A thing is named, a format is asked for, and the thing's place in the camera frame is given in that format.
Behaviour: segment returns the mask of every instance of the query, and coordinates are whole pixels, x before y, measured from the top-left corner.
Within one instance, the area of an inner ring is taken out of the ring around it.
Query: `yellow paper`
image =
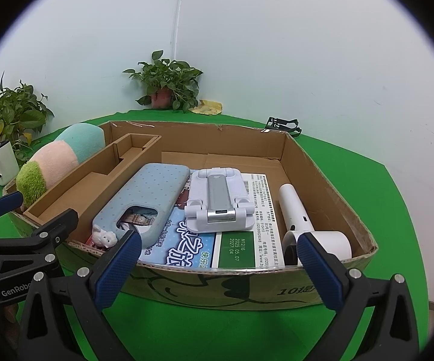
[[[201,100],[201,103],[191,109],[191,111],[196,114],[217,115],[222,112],[222,103],[211,100]]]

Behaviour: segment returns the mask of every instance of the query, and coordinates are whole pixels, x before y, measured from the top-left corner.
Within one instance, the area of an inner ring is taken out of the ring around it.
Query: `cardboard insert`
[[[72,207],[78,228],[57,249],[62,265],[76,270],[93,264],[102,252],[85,245],[93,217],[146,163],[165,162],[190,169],[233,167],[266,174],[281,239],[286,232],[279,188],[296,188],[317,230],[339,230],[351,244],[346,267],[363,270],[377,244],[352,208],[312,159],[287,134],[230,125],[170,122],[108,122],[101,125],[108,144],[69,173],[27,211],[12,213],[21,234],[29,234]],[[153,300],[226,310],[294,308],[320,302],[302,268],[184,269],[139,262],[123,291]]]

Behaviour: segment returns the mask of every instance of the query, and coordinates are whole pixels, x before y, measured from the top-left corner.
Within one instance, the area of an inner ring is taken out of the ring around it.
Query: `polka dot pattern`
[[[132,206],[155,209],[155,221],[146,232],[141,233],[142,248],[150,247],[162,233],[170,211],[189,176],[190,170],[184,165],[156,162],[145,164],[95,216],[93,225],[115,232],[120,240],[125,231],[117,228],[117,221],[125,210]]]

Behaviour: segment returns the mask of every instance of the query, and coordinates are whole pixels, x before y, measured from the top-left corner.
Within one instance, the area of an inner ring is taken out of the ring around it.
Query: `plant pot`
[[[169,109],[172,104],[172,95],[173,92],[170,88],[161,88],[154,94],[151,94],[152,108],[154,110]]]

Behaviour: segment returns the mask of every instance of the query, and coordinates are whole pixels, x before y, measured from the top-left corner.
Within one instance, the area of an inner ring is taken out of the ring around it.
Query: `green plant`
[[[53,116],[53,113],[42,101],[43,98],[48,100],[48,96],[41,94],[41,100],[38,100],[33,86],[23,84],[21,80],[15,89],[3,88],[3,75],[0,81],[0,142],[10,140],[21,165],[29,159],[32,133],[41,133],[48,115]]]
[[[197,77],[202,72],[191,67],[185,61],[161,59],[162,55],[163,50],[154,51],[152,53],[153,64],[139,62],[139,65],[143,65],[141,72],[127,69],[123,73],[129,73],[130,78],[139,79],[147,85],[146,95],[137,100],[139,104],[148,106],[151,103],[152,94],[159,89],[169,88],[173,92],[172,108],[174,110],[182,109],[186,113],[198,104],[199,83]]]

